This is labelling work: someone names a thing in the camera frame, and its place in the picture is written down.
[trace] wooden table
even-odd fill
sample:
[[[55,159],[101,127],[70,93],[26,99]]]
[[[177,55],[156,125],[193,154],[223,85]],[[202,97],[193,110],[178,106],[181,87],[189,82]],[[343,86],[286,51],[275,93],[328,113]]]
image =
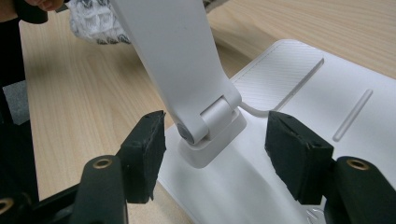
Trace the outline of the wooden table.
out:
[[[275,41],[293,38],[396,78],[392,0],[231,0],[208,14],[226,73]],[[134,48],[73,36],[68,11],[21,23],[41,199],[79,182],[90,159],[115,154],[145,114],[164,109]],[[166,128],[172,125],[170,116]],[[129,204],[131,223],[189,223],[160,184],[154,201]]]

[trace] white plastic arm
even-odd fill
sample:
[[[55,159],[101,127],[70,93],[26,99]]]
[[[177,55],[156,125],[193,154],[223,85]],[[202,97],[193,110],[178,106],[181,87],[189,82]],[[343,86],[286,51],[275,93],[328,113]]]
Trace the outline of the white plastic arm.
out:
[[[229,124],[242,117],[237,111],[242,98],[221,67],[202,0],[111,3],[180,135],[191,147],[200,145],[192,150],[213,151],[202,141],[226,134]],[[217,147],[225,148],[233,138],[221,138]],[[222,148],[193,165],[207,165]]]

